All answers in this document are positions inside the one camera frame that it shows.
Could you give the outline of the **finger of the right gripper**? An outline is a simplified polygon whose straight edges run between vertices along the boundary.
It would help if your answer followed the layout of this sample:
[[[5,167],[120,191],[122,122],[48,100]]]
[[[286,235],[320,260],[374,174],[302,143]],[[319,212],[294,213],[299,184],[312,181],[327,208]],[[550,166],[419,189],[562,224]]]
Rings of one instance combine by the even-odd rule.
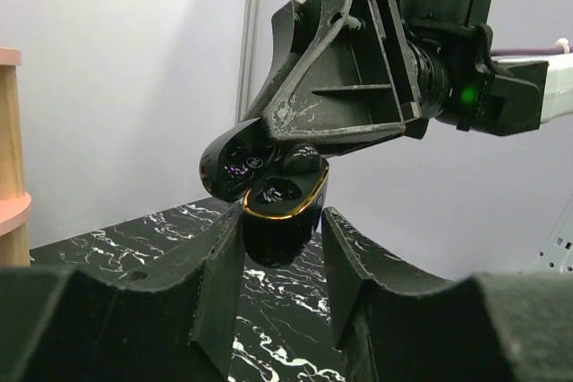
[[[272,15],[269,71],[253,102],[239,115],[238,123],[263,117],[280,100],[285,85],[317,34],[319,15],[320,6],[313,0],[290,0]]]
[[[404,135],[376,0],[313,1],[320,6],[317,34],[262,117],[269,137],[369,143]]]

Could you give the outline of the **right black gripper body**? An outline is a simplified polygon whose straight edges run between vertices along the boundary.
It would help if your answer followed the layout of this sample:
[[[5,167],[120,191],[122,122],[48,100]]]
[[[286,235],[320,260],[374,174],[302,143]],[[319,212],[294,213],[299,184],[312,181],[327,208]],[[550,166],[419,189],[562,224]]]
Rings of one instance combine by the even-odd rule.
[[[415,71],[415,56],[406,38],[399,11],[399,0],[376,0],[384,28],[384,47],[389,71],[398,96],[398,107],[406,125],[406,137],[421,140],[427,132],[427,119],[422,117],[421,91]]]

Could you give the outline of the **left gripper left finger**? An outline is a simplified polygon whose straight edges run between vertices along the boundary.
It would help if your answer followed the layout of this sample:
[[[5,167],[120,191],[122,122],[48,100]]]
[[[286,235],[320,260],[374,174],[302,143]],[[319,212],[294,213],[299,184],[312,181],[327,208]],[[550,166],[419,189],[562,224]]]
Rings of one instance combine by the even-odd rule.
[[[241,211],[105,281],[72,266],[1,271],[4,381],[224,381],[242,284]]]

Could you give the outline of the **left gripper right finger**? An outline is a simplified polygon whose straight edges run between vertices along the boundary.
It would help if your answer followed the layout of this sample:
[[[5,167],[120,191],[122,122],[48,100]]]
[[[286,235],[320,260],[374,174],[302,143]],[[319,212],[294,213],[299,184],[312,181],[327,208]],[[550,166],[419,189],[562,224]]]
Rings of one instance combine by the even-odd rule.
[[[572,278],[476,274],[451,282],[322,215],[335,345],[350,381],[569,381]]]

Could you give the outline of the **black earbud charging case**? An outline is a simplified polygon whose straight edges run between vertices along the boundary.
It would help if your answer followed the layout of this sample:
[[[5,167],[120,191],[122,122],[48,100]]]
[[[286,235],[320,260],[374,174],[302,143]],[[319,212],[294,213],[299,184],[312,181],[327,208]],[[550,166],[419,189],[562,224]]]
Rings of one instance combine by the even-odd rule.
[[[283,174],[283,157],[297,144],[273,142],[256,118],[218,136],[200,158],[203,188],[216,199],[242,202],[244,248],[264,267],[292,264],[321,221],[329,163],[320,154],[319,172]]]

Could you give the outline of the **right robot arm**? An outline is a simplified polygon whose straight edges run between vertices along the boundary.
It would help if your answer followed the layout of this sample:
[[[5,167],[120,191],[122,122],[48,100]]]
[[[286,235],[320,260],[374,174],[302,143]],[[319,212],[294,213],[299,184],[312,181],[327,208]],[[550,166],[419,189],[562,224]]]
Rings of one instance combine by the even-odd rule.
[[[492,49],[492,0],[290,0],[246,113],[277,143],[348,151],[436,119],[509,136],[572,112],[572,53]]]

